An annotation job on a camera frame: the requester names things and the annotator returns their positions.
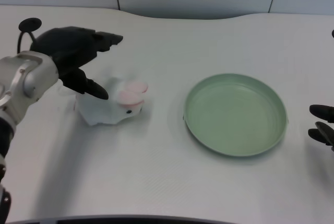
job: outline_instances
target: black cable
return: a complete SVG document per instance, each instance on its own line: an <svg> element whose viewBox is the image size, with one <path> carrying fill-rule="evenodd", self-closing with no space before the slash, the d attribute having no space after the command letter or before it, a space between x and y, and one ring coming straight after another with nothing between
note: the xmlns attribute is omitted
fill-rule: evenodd
<svg viewBox="0 0 334 224"><path fill-rule="evenodd" d="M17 53L21 52L21 41L22 41L23 34L24 34L24 32L20 33L19 40L17 41ZM28 34L30 35L30 38L31 38L33 44L36 45L36 39L33 36L33 34L31 32L28 32Z"/></svg>
<svg viewBox="0 0 334 224"><path fill-rule="evenodd" d="M17 53L21 52L21 41L22 41L23 34L24 34L24 32L20 33L19 40L17 41Z"/></svg>

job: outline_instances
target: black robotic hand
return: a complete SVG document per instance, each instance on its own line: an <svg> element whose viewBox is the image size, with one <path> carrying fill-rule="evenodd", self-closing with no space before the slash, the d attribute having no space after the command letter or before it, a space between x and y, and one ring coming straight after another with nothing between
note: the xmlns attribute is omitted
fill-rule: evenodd
<svg viewBox="0 0 334 224"><path fill-rule="evenodd" d="M311 105L309 111L314 116L327 121L328 123L334 123L334 107L327 105ZM323 122L315 123L317 128L309 129L308 135L326 146L332 146L334 151L334 129Z"/></svg>
<svg viewBox="0 0 334 224"><path fill-rule="evenodd" d="M87 79L85 72L79 67L93 60L97 52L109 51L112 45L122 41L123 36L85 28L64 27L51 29L35 39L31 32L41 25L41 20L37 18L26 19L20 23L18 53L22 35L26 32L33 41L30 50L52 58L58 69L59 79L63 81L65 87L107 100L109 97L107 91L93 80Z"/></svg>

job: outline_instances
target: robotic hand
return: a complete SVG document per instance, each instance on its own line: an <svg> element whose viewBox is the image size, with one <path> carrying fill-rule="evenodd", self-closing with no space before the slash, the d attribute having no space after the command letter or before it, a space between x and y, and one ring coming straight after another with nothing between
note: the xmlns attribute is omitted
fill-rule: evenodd
<svg viewBox="0 0 334 224"><path fill-rule="evenodd" d="M327 121L328 123L334 123L334 107L327 105L311 105L309 111L314 116ZM315 123L317 128L309 129L308 135L317 140L318 142L326 144L326 146L332 146L334 151L334 130L323 122Z"/></svg>
<svg viewBox="0 0 334 224"><path fill-rule="evenodd" d="M122 36L94 30L64 27L51 29L36 39L32 32L40 28L37 18L22 21L17 55L0 60L0 181L6 172L5 156L16 125L24 118L28 107L37 102L58 79L78 93L89 93L107 100L108 93L79 67L117 45ZM32 39L30 51L20 51L22 36ZM10 194L0 185L0 224L5 223Z"/></svg>

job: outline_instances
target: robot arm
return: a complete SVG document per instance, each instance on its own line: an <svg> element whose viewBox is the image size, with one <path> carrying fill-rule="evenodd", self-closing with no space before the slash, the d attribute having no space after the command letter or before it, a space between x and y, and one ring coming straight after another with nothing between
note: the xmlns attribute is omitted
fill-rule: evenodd
<svg viewBox="0 0 334 224"><path fill-rule="evenodd" d="M58 79L63 85L78 92L108 99L108 93L79 67L90 62L97 52L105 52L117 45L122 36L94 30L65 27L54 28L36 39L32 32L41 26L36 18L22 21L18 54L0 60L0 181L6 171L8 152L16 125L25 117L30 105L37 102ZM32 38L30 51L20 52L24 33ZM0 224L5 223L10 194L0 185Z"/></svg>

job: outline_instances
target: white table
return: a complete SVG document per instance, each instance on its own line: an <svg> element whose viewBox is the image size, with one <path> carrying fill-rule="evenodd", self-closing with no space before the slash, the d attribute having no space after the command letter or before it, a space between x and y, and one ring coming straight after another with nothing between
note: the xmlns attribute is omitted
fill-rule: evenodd
<svg viewBox="0 0 334 224"><path fill-rule="evenodd" d="M311 140L311 104L334 105L334 16L257 14L225 20L154 19L116 10L0 7L1 56L18 24L43 21L117 33L124 40L84 67L135 73L149 84L143 112L89 128L56 84L29 108L6 157L8 221L104 214L183 216L249 224L333 223L334 153ZM22 49L30 40L25 37ZM285 140L248 159L216 154L188 134L183 101L199 80L250 75L289 116Z"/></svg>

